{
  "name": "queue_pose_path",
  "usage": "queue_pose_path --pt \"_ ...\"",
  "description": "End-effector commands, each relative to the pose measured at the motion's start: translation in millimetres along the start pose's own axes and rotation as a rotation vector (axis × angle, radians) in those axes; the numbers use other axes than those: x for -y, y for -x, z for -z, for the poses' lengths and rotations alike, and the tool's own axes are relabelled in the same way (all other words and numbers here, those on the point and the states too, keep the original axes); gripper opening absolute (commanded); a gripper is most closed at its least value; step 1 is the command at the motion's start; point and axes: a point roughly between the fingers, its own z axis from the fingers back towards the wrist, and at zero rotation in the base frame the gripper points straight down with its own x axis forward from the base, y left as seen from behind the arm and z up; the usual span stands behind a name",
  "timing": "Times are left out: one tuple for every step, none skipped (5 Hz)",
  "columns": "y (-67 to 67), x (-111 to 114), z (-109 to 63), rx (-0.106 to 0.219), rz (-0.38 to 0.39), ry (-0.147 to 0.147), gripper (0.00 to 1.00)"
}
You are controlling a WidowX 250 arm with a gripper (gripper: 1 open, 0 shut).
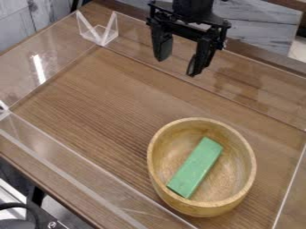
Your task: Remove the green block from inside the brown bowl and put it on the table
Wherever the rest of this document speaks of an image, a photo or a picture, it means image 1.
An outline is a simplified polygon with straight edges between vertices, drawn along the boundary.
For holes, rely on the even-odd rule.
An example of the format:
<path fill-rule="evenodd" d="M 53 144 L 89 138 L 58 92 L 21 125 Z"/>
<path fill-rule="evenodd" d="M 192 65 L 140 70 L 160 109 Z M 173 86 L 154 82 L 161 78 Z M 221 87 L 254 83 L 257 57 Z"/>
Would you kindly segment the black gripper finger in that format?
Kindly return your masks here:
<path fill-rule="evenodd" d="M 214 57 L 217 47 L 209 38 L 202 38 L 198 41 L 197 53 L 193 55 L 189 66 L 188 76 L 196 77 L 202 73 L 204 69 L 210 66 L 210 61 Z"/>
<path fill-rule="evenodd" d="M 162 25 L 153 25 L 152 32 L 154 57 L 162 62 L 173 54 L 174 37 Z"/>

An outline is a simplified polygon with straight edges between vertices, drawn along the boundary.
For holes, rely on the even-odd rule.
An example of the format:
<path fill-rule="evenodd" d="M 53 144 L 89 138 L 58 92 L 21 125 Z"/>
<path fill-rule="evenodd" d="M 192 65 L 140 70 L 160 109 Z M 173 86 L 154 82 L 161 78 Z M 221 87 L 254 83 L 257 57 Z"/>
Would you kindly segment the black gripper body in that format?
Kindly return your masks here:
<path fill-rule="evenodd" d="M 232 23 L 213 11 L 214 0 L 152 0 L 148 25 L 152 28 L 153 43 L 161 45 L 173 35 L 197 41 L 210 38 L 224 50 Z"/>

